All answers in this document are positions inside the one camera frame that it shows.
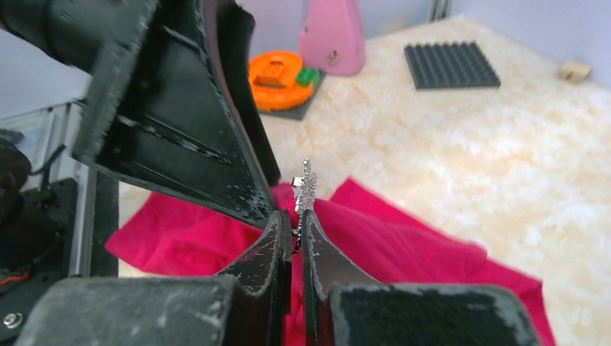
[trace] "pink fabric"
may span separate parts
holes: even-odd
[[[293,210],[293,189],[272,189]],[[488,283],[513,291],[527,307],[544,345],[555,345],[545,315],[542,283],[487,259],[475,244],[451,239],[387,204],[348,179],[329,201],[316,201],[327,236],[354,263],[383,283]],[[296,215],[291,215],[296,222]],[[109,252],[145,272],[213,275],[254,243],[261,231],[227,216],[153,193],[107,242]],[[303,270],[293,259],[287,345],[305,344]]]

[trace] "wooden block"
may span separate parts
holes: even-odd
[[[560,66],[558,75],[565,81],[579,83],[588,76],[591,70],[592,67],[585,63],[580,63],[578,61],[567,61]]]

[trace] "jewelry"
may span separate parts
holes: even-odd
[[[312,173],[310,159],[303,160],[303,177],[293,177],[291,185],[295,188],[295,212],[299,216],[297,229],[293,236],[297,238],[293,254],[301,249],[301,230],[303,227],[303,214],[306,210],[314,210],[316,201],[316,173]]]

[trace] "green block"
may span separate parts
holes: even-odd
[[[321,72],[317,68],[302,68],[295,78],[297,84],[306,88],[310,83],[314,83],[314,89],[318,87],[318,84],[321,82]]]

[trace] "orange toy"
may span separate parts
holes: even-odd
[[[304,87],[295,78],[303,67],[301,57],[291,52],[270,52],[249,64],[249,82],[259,110],[289,110],[314,94],[314,85]]]

